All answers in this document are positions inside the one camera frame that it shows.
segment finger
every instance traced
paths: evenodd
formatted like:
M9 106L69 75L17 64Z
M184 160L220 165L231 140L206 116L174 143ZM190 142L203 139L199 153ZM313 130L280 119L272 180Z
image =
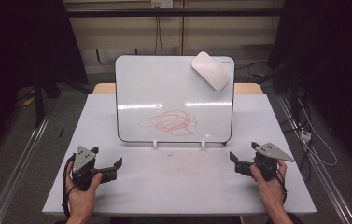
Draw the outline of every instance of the finger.
M65 186L66 186L67 191L70 190L74 186L73 180L71 179L71 176L70 176L71 170L73 169L73 165L74 165L74 162L71 161L67 166L67 173L66 173L66 177L65 177Z
M262 173L260 172L260 169L258 169L257 166L251 165L250 170L258 184L265 183L265 179L263 179Z
M280 172L280 174L286 178L286 172L287 172L287 165L284 161L281 160L277 160L277 164L278 164L278 172Z
M88 189L88 192L89 193L95 193L97 188L99 187L100 185L100 182L103 178L103 174L102 173L97 173L93 179L92 179L92 182L91 182L91 185L89 186L89 189Z

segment cable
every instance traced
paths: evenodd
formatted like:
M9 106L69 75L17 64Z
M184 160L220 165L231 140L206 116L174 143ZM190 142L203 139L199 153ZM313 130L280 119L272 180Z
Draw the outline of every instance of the cable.
M98 49L96 50L96 58L97 58L97 61L98 61L99 63L102 63L102 61L101 61L101 59L100 59L100 54L99 54L99 50L98 50Z
M74 185L70 190L68 190L68 193L66 194L67 198L70 196L71 190L73 190L77 186L77 184L79 184L79 182L80 182L80 179L79 179L78 183L76 183L76 185Z
M278 181L278 183L281 185L281 188L283 189L283 203L286 202L286 199L287 199L287 189L286 189L286 183L285 183L285 179L284 179L284 176L283 174L280 173L279 170L277 170L277 172L280 174L282 180L280 180L280 178L277 176L277 174L274 174L272 172L272 170L265 164L265 163L261 163L263 165L263 167L265 167L271 174L272 176Z
M255 62L255 63L251 63L251 64L248 64L248 65L245 65L245 66L239 67L239 68L235 68L234 70L243 69L243 68L249 67L249 66L251 66L251 65L257 64L257 63L267 63L267 62L264 62L264 61L261 61L261 62Z
M307 147L307 149L310 151L310 153L312 153L312 155L313 155L314 157L316 157L316 159L318 159L321 163L326 164L326 165L329 165L329 166L336 165L336 163L338 163L338 159L336 158L335 153L333 153L333 151L332 151L332 149L330 148L330 146L328 146L328 144L327 144L327 143L321 138L321 136L316 132L315 128L313 127L312 123L310 122L310 119L308 118L308 115L307 115L307 113L306 113L306 111L305 111L305 109L304 109L304 107L303 107L303 104L302 104L302 102L301 102L300 99L298 99L298 102L299 102L299 103L301 104L301 106L302 106L303 113L305 114L306 120L307 120L307 122L309 122L309 125L310 125L310 127L312 128L312 131L317 135L317 137L324 143L324 145L325 145L325 146L328 148L328 150L331 152L332 156L335 158L335 162L334 162L334 163L329 163L329 162L323 161L314 151L312 151L311 148L313 148L313 147L310 148L304 140L302 140L302 141L304 142L304 144L306 145L306 147Z
M158 38L159 38L159 43L160 43L160 45L161 45L161 54L163 54L161 19L160 19L159 17L156 17L155 54L156 54L156 49L158 48Z
M311 116L310 116L310 109L309 109L308 105L306 105L305 107L307 108L307 111L308 111L308 118L311 119L311 118L310 118L310 117L311 117ZM284 126L284 125L287 123L287 121L292 120L292 119L295 119L296 121L298 121L298 122L296 122L296 126L297 126L297 127L296 127L296 128L293 128L293 129L290 129L290 130L282 131L283 133L290 133L290 132L299 131L301 128L303 128L303 127L307 124L307 119L305 119L305 120L303 121L303 123L301 124L301 123L299 122L299 120L302 120L302 119L300 118L300 115L298 115L298 118L291 117L291 118L289 118L289 119L287 119L287 120L284 120L284 121L280 122L280 123L279 123L280 127Z
M249 72L249 66L247 67L247 79L246 79L246 83L248 83L249 81L249 76L250 76L250 72Z
M65 163L64 171L63 171L63 203L62 203L62 207L63 207L64 214L67 217L67 219L70 218L70 209L68 208L68 195L70 194L71 189L74 188L74 187L72 187L69 190L69 192L67 192L67 186L66 186L67 167L71 161L75 160L75 158L76 158L76 154L73 153L73 155Z
M275 82L275 75L280 72L281 70L284 69L286 66L287 62L282 62L280 65L278 65L274 70L272 70L270 73L266 74L265 76L259 78L258 80L255 81L257 84L262 84L264 81L268 80L271 77L274 77L274 82Z
M301 148L304 149L302 141L299 141L299 142L300 142L300 144L301 144ZM309 150L304 150L304 151L303 151L303 158L302 158L301 164L300 164L299 167L298 167L299 170L302 171L304 162L307 161L307 165L308 165L309 168L308 168L308 174L307 174L306 179L304 180L304 183L309 182L310 176L311 176L311 174L312 174L312 167L311 167L310 161L307 160L307 154L309 154L309 152L310 152Z
M283 121L279 122L278 125L279 125L280 127L283 127L284 125L287 124L287 122L290 122L290 120L292 120L292 119L293 119L293 117L291 117L291 118L289 118L289 119L286 119L286 120L283 120Z
M158 32L159 32L158 17L156 17L155 20L156 20L156 40L155 40L155 55L156 55L156 48L158 47Z
M161 18L159 18L159 17L158 17L158 27L159 27L159 42L160 42L160 44L161 44L161 54L163 54Z

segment black backdrop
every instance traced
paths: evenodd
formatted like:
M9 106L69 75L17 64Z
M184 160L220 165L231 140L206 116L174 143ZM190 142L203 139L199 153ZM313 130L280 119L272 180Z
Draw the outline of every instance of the black backdrop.
M303 7L306 1L286 1L285 7ZM319 24L310 31L297 54L299 79L330 123L334 134L345 143L352 156L352 0L322 1L316 8ZM279 65L308 18L282 18L268 64ZM289 86L290 74L279 74Z
M88 82L70 21L32 13L46 9L65 11L62 0L0 1L0 135L18 89L33 86L37 72L52 82Z

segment metal rail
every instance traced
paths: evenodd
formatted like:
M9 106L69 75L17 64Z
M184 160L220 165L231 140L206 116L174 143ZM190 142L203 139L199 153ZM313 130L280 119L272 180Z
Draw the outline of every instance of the metal rail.
M33 130L27 146L21 154L21 158L18 161L15 169L12 172L9 180L0 194L0 223L2 223L7 209L12 202L12 199L18 189L19 184L25 174L25 171L30 163L31 158L34 155L35 149L38 146L39 140L41 139L45 129L47 128L50 115L54 110L54 105L49 109L47 115L42 120L41 124Z
M277 99L280 102L288 119L290 120L290 124L292 128L296 129L298 125L295 122L295 120L291 118L292 115L291 115L291 112L289 111L290 109L289 101L284 96L278 96ZM296 133L296 137L299 140L299 135L297 131L295 133ZM305 142L303 142L303 150L304 152L308 150L308 145L306 145ZM310 161L313 169L315 170L317 177L321 182L321 185L323 186L324 190L327 192L327 195L329 196L334 209L338 213L339 218L342 220L342 223L351 224L352 223L351 209L348 206L347 201L345 200L341 191L336 187L330 174L327 172L327 169L321 162L317 161L311 153L308 153L307 155L308 155L308 160Z
M201 8L171 8L171 9L68 9L41 10L29 9L16 11L17 14L32 17L273 17L302 16L312 13L311 8L298 10L289 8L246 8L246 9L201 9Z

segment red scribble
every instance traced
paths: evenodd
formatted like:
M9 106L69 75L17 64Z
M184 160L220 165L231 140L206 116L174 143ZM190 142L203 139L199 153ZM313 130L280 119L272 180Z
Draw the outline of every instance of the red scribble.
M140 127L155 127L164 133L173 136L185 136L195 134L197 122L195 117L181 110L172 110L164 112L158 116L149 119L149 122L141 122Z

